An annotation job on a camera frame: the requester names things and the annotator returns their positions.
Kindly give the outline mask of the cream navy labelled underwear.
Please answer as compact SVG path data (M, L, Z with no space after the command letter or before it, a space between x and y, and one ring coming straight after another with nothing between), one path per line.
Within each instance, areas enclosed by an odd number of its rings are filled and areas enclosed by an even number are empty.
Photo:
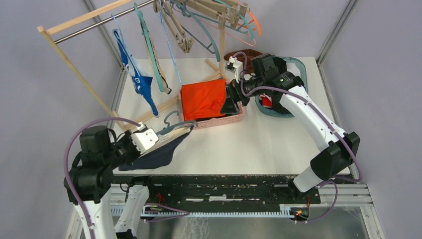
M159 136L159 141L151 149L132 163L119 166L119 171L157 169L169 165L176 148L192 129L193 126L180 127Z

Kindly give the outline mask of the grey-blue plastic hanger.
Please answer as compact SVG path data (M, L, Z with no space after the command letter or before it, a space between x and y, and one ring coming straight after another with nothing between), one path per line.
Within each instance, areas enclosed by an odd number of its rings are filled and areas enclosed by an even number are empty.
M186 121L181 121L175 124L170 124L170 122L168 121L168 118L173 115L180 115L179 111L171 111L170 113L168 113L165 117L164 117L164 124L166 125L166 127L164 127L162 130L156 132L157 135L165 135L168 134L169 132L173 131L174 129L180 128L180 127L190 127L192 128L193 126L198 126L198 122L196 120L186 120Z

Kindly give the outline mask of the light blue wire hanger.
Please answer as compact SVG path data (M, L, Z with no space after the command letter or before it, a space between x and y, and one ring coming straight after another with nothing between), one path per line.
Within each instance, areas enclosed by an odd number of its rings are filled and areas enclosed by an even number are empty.
M182 79L181 79L181 75L180 75L180 72L179 72L179 69L178 69L178 66L177 66L177 63L176 63L176 59L175 59L175 56L174 56L174 53L173 53L173 49L172 49L171 44L170 44L170 39L168 37L167 29L166 29L165 22L164 22L163 1L162 0L158 0L158 3L159 3L160 22L161 22L161 25L162 25L162 28L163 28L163 31L164 31L164 34L165 34L165 37L166 37L168 49L169 49L169 52L170 52L170 55L171 55L172 63L173 63L173 66L174 66L174 69L175 69L175 72L176 72L176 75L177 75L179 84L180 84L180 86L182 86L183 85L183 82L182 82Z

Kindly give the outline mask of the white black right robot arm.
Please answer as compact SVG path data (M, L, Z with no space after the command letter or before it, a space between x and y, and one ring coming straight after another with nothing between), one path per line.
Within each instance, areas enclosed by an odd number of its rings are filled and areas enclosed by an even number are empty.
M226 85L229 97L246 106L252 97L269 96L271 109L278 114L288 112L293 115L319 149L310 165L288 182L289 200L300 203L310 189L323 185L331 178L341 178L340 171L356 163L360 137L355 132L347 133L320 110L308 95L295 63L271 54L261 54L251 59L254 72L245 79L247 62L239 61L238 55L239 52L231 56L225 66L235 75L234 80Z

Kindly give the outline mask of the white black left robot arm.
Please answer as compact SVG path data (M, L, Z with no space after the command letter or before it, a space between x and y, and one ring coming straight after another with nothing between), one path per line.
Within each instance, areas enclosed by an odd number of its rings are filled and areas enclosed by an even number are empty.
M156 198L154 186L144 180L130 181L125 190L123 212L117 223L111 214L113 170L140 156L132 138L124 132L118 139L114 130L104 125L84 129L79 135L81 151L65 169L64 186L74 204L85 237L88 239L136 239L145 203Z

